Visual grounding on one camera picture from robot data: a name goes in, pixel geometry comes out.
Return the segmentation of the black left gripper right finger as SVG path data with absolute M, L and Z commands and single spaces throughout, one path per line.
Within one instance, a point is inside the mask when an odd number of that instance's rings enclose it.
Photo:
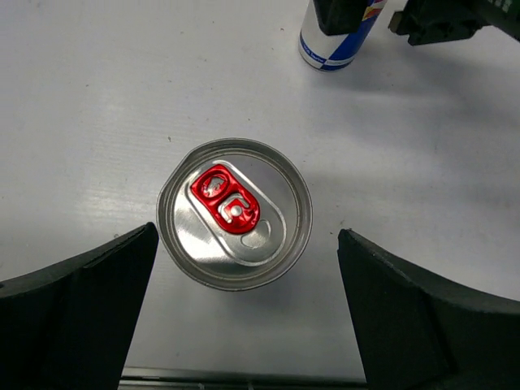
M 352 230 L 338 261 L 370 389 L 517 389 L 519 303 L 466 287 Z

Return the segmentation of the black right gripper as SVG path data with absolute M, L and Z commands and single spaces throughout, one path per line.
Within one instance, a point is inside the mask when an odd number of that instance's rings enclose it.
M 355 33 L 369 5 L 367 0 L 314 0 L 318 26 L 326 36 Z M 388 25 L 412 46 L 472 38 L 492 26 L 519 39 L 518 0 L 411 0 Z

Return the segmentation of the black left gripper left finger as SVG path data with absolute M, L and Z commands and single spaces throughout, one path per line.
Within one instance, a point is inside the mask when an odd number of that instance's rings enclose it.
M 147 223 L 1 282 L 3 389 L 116 389 L 158 249 Z

